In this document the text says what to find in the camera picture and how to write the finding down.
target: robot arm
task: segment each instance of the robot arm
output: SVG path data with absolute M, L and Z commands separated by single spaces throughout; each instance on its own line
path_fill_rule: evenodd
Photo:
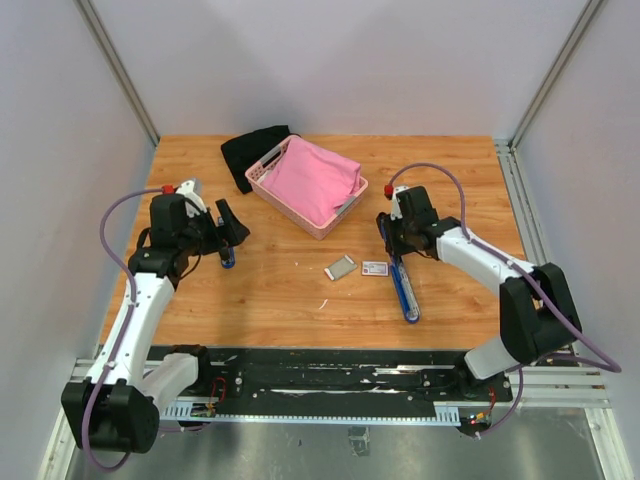
M 99 394 L 89 425 L 91 447 L 138 453 L 151 448 L 160 412 L 180 392 L 199 386 L 210 389 L 213 378 L 208 351 L 199 345 L 174 347 L 158 368 L 147 376 L 143 371 L 156 327 L 184 278 L 188 258 L 217 252 L 223 262 L 228 262 L 233 247 L 249 235 L 225 200 L 216 202 L 221 217 L 216 224 L 199 189 L 199 182 L 192 179 L 177 189 L 165 187 L 152 199 L 151 226 L 141 233 L 128 263 L 137 294 L 128 324 L 132 298 L 129 281 L 100 356 L 83 383 L 70 382 L 63 391 L 62 406 L 81 448 L 87 399 L 96 388 Z M 149 245 L 145 246 L 147 236 Z
M 378 225 L 392 259 L 418 252 L 454 265 L 487 287 L 500 300 L 500 335 L 476 347 L 458 365 L 463 378 L 480 383 L 520 364 L 529 364 L 573 342 L 575 338 L 540 302 L 511 268 L 517 264 L 533 277 L 558 309 L 581 331 L 566 279 L 552 263 L 535 266 L 498 250 L 466 230 L 460 221 L 440 219 L 424 187 L 398 186 L 389 215 Z

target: pink cloth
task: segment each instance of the pink cloth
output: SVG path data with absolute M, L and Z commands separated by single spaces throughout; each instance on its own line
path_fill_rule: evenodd
M 360 164 L 293 136 L 261 185 L 321 226 L 360 189 Z

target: wooden table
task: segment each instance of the wooden table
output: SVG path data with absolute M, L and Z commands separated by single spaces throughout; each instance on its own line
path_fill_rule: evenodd
M 237 264 L 220 266 L 204 257 L 180 283 L 165 311 L 155 344 L 363 348 L 472 348 L 498 332 L 498 302 L 456 268 L 418 255 L 405 263 L 422 310 L 416 325 L 404 321 L 391 278 L 363 277 L 357 270 L 331 282 L 324 267 L 345 253 L 358 264 L 387 260 L 375 224 L 389 211 L 383 186 L 400 167 L 429 160 L 453 171 L 467 194 L 468 224 L 485 240 L 511 254 L 522 247 L 488 137 L 306 136 L 308 140 L 362 164 L 369 180 L 365 197 L 324 240 L 317 241 L 255 194 L 236 188 L 220 153 L 222 136 L 165 136 L 148 186 L 179 184 L 196 176 L 207 205 L 226 198 L 251 230 L 236 249 Z M 424 185 L 441 217 L 459 217 L 455 187 L 437 171 L 415 169 L 402 177 Z M 144 198 L 127 258 L 138 232 L 149 224 L 150 196 Z M 106 330 L 121 303 L 119 278 Z M 324 308 L 320 308 L 327 299 Z

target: gray wall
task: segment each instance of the gray wall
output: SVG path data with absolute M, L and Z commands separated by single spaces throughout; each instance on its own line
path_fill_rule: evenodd
M 608 2 L 520 147 L 552 258 L 585 333 L 622 364 L 606 383 L 640 474 L 640 3 Z
M 162 134 L 512 133 L 585 0 L 95 0 Z
M 152 148 L 71 0 L 0 0 L 0 465 L 33 479 L 115 283 L 98 223 Z M 110 238 L 120 251 L 135 205 Z

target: pink basket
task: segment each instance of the pink basket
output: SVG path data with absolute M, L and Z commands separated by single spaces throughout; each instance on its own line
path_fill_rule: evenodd
M 261 180 L 264 178 L 264 174 L 272 170 L 278 164 L 278 161 L 280 161 L 280 159 L 282 158 L 282 154 L 287 151 L 287 146 L 289 145 L 290 139 L 291 137 L 285 138 L 282 142 L 280 142 L 278 146 L 273 148 L 264 157 L 258 160 L 255 165 L 253 165 L 251 168 L 249 168 L 249 170 L 245 172 L 245 176 L 253 187 L 253 191 L 256 192 L 259 197 L 262 197 L 268 203 L 276 207 L 291 221 L 293 221 L 296 225 L 302 227 L 314 238 L 322 240 L 324 237 L 329 235 L 329 232 L 333 230 L 336 225 L 338 225 L 338 223 L 340 223 L 342 219 L 346 217 L 347 214 L 351 210 L 353 210 L 353 208 L 358 203 L 360 203 L 360 201 L 362 200 L 362 194 L 369 186 L 369 182 L 360 177 L 360 188 L 358 189 L 358 191 L 349 200 L 347 200 L 347 202 L 342 207 L 340 207 L 335 215 L 327 220 L 324 225 L 315 225 L 313 222 L 300 215 L 298 212 L 283 203 L 282 200 L 280 200 L 278 197 L 276 197 L 260 185 Z

